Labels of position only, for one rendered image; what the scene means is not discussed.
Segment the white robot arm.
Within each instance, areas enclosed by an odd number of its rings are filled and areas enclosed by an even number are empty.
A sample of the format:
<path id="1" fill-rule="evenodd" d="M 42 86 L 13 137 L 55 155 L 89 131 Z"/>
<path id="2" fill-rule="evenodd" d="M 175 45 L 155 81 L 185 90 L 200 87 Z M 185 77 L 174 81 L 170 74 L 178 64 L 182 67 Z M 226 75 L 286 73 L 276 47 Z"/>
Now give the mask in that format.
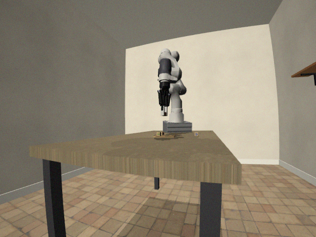
<path id="1" fill-rule="evenodd" d="M 167 122 L 185 122 L 184 114 L 182 113 L 182 100 L 179 95 L 184 95 L 187 92 L 186 87 L 181 81 L 182 71 L 179 68 L 179 53 L 177 51 L 170 52 L 164 48 L 158 57 L 159 82 L 167 81 L 170 83 L 169 93 L 171 93 L 171 113 Z M 175 68 L 176 67 L 176 68 Z"/>

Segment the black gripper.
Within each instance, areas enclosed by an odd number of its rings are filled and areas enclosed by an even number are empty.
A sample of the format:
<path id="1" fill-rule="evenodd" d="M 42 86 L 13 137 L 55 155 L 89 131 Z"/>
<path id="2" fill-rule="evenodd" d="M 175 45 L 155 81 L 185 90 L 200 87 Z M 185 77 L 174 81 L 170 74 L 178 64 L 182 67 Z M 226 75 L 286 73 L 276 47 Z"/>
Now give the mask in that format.
<path id="1" fill-rule="evenodd" d="M 167 81 L 162 81 L 159 83 L 160 90 L 158 90 L 158 100 L 159 105 L 161 106 L 161 116 L 164 116 L 164 112 L 166 112 L 167 116 L 167 107 L 170 104 L 170 96 L 169 88 L 170 83 Z"/>

